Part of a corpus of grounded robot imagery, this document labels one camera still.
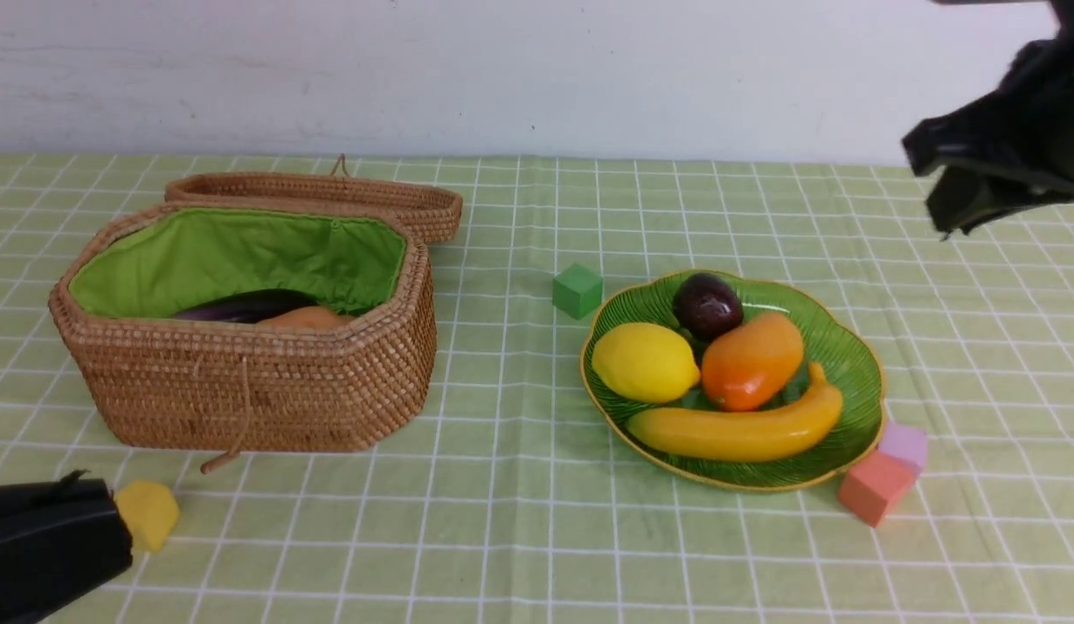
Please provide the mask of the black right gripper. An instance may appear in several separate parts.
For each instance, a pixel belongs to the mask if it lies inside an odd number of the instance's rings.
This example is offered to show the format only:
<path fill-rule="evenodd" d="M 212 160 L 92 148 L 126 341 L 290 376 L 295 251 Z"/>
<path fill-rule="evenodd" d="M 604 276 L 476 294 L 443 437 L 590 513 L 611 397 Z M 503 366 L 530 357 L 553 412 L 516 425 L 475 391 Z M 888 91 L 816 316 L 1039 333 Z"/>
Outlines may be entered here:
<path fill-rule="evenodd" d="M 916 124 L 902 137 L 913 173 L 942 171 L 925 200 L 942 237 L 1074 202 L 1074 1 L 1049 1 L 1053 39 L 1025 44 L 997 92 Z"/>

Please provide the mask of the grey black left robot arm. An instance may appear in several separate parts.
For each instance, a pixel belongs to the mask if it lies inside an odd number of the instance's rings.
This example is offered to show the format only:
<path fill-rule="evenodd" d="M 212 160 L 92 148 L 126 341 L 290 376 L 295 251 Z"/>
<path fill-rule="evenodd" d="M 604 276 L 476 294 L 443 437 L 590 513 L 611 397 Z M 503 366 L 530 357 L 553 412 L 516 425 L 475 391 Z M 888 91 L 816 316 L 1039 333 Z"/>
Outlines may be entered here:
<path fill-rule="evenodd" d="M 107 483 L 70 471 L 0 485 L 0 623 L 38 623 L 133 565 Z"/>

